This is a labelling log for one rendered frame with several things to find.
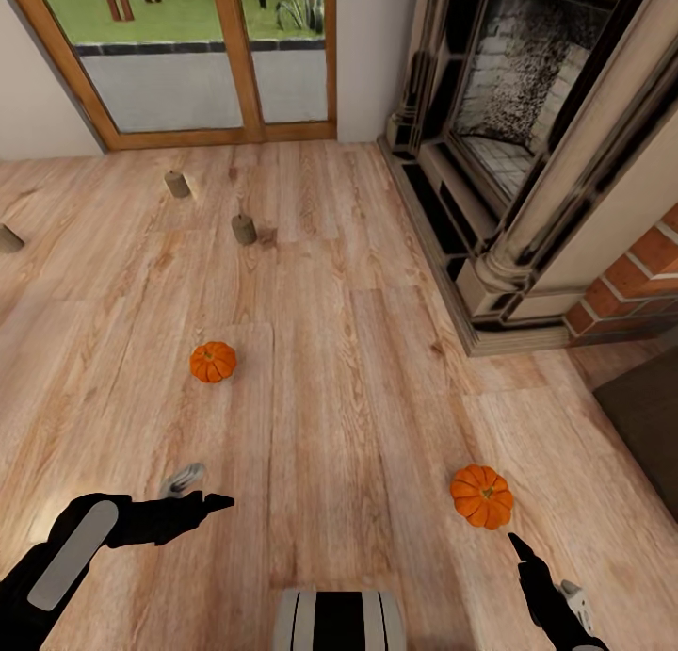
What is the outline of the pumpkin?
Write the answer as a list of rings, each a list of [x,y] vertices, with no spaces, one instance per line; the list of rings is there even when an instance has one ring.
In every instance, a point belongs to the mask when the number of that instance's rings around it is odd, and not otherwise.
[[[199,346],[189,360],[190,372],[201,382],[218,383],[232,376],[237,359],[225,342],[211,341]]]
[[[475,527],[495,530],[511,519],[514,498],[505,478],[491,467],[471,464],[450,487],[455,509]]]

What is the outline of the robot trunk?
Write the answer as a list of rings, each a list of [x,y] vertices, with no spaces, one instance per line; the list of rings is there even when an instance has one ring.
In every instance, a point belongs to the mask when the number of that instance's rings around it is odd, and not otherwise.
[[[408,651],[393,592],[286,592],[270,651]]]

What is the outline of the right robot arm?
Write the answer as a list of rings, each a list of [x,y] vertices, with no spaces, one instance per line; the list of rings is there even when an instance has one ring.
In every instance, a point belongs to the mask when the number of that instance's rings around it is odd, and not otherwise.
[[[595,625],[584,589],[563,579],[553,585],[548,565],[516,533],[509,538],[521,558],[520,585],[537,627],[542,627],[557,651],[609,651],[601,639],[590,636]]]

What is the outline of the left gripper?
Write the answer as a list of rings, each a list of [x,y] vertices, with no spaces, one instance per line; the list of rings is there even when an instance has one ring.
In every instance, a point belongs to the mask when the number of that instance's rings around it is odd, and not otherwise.
[[[179,499],[151,500],[153,524],[147,538],[140,545],[154,542],[165,545],[185,531],[197,528],[208,513],[234,505],[232,497],[210,494],[202,497],[202,490],[191,492]]]

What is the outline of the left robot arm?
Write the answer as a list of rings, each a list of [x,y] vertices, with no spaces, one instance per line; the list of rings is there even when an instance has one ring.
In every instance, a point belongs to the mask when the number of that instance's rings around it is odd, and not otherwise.
[[[181,494],[205,473],[202,463],[187,464],[151,501],[99,493],[73,499],[48,542],[34,545],[0,582],[0,651],[40,650],[103,544],[165,545],[197,528],[208,513],[232,507],[232,497],[203,498],[202,490]]]

